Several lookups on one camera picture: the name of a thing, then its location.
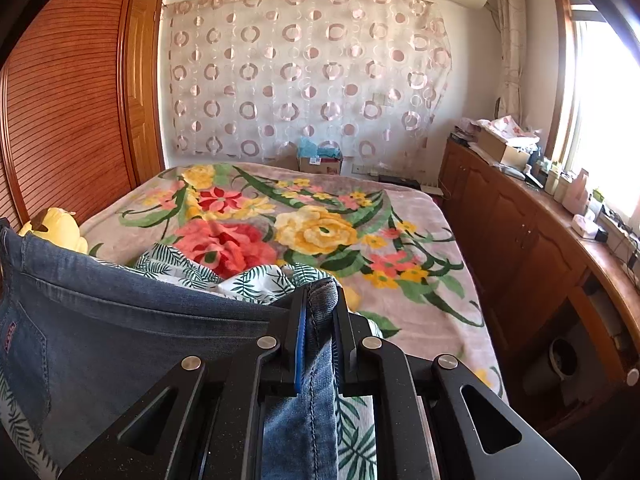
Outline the wooden side cabinet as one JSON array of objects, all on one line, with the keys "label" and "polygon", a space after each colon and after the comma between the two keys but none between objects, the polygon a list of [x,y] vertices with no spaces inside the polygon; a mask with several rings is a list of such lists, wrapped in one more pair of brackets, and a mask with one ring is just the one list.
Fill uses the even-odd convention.
[{"label": "wooden side cabinet", "polygon": [[548,437],[638,414],[639,291],[608,246],[454,140],[438,183],[514,408]]}]

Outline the beige window curtain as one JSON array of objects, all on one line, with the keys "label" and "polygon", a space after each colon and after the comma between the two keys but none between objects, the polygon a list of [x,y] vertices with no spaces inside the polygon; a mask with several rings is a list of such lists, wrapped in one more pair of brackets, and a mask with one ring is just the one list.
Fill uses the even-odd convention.
[{"label": "beige window curtain", "polygon": [[526,1],[497,0],[501,39],[498,116],[517,122],[522,114],[522,77],[526,59]]}]

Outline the circle patterned sheer curtain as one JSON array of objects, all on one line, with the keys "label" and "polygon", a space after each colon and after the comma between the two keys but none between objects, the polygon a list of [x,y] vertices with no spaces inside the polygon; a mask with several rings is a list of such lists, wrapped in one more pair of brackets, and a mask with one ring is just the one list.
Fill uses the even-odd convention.
[{"label": "circle patterned sheer curtain", "polygon": [[181,0],[162,33],[178,157],[415,170],[451,70],[430,0]]}]

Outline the wooden louvered wardrobe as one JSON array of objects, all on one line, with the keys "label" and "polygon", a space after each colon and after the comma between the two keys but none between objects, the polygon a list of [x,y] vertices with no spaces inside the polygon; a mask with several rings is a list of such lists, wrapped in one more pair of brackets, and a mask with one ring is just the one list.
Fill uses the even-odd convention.
[{"label": "wooden louvered wardrobe", "polygon": [[163,170],[162,0],[48,0],[1,67],[1,215],[84,222]]}]

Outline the white bottle on cabinet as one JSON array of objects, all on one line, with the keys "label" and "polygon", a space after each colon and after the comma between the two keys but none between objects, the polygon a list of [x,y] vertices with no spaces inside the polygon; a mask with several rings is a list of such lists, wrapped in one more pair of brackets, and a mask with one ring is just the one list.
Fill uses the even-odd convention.
[{"label": "white bottle on cabinet", "polygon": [[570,214],[584,214],[586,212],[589,203],[588,178],[589,172],[582,168],[567,187],[562,205]]}]

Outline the yellow plush toy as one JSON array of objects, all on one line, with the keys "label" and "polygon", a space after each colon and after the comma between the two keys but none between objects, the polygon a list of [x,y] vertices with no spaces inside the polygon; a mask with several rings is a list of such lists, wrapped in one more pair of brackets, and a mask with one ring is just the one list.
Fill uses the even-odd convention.
[{"label": "yellow plush toy", "polygon": [[88,242],[80,235],[75,214],[63,208],[44,208],[35,214],[22,226],[18,235],[25,236],[27,233],[72,252],[88,254]]}]

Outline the open cardboard box on cabinet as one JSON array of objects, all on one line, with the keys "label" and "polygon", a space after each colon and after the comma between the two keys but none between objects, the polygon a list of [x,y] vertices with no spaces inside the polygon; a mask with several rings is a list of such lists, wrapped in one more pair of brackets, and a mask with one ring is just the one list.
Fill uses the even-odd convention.
[{"label": "open cardboard box on cabinet", "polygon": [[523,129],[512,116],[479,119],[476,123],[480,127],[477,145],[499,164],[524,169],[538,148],[538,134]]}]

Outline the floral pink blanket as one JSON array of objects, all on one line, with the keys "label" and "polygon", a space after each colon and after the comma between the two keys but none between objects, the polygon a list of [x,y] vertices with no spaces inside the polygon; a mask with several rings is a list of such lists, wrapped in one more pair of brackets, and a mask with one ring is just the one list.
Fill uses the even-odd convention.
[{"label": "floral pink blanket", "polygon": [[81,225],[96,258],[141,266],[160,248],[183,281],[256,296],[277,271],[333,276],[350,310],[424,359],[450,353],[503,393],[480,300],[454,233],[426,194],[257,164],[169,169]]}]

